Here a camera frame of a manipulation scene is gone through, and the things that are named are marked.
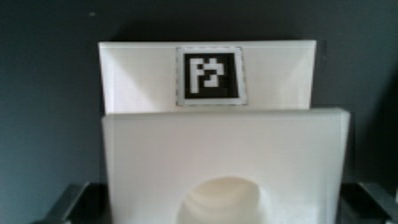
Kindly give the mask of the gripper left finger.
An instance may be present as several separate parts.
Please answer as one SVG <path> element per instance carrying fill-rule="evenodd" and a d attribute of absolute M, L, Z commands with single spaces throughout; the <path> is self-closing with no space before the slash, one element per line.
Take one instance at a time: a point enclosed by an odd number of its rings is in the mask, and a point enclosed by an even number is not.
<path fill-rule="evenodd" d="M 53 207 L 40 220 L 33 221 L 31 224 L 72 224 L 71 215 L 78 205 L 78 201 L 83 196 L 88 184 L 71 184 L 65 187 L 62 195 L 55 201 Z"/>

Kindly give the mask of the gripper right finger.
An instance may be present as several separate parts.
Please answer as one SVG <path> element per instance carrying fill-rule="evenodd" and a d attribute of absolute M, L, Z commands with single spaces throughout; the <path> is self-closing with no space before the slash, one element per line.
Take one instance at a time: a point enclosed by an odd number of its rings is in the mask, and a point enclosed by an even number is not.
<path fill-rule="evenodd" d="M 365 195 L 360 205 L 360 218 L 376 220 L 376 224 L 398 224 L 398 201 L 394 197 L 378 183 L 360 182 L 358 187 Z"/>

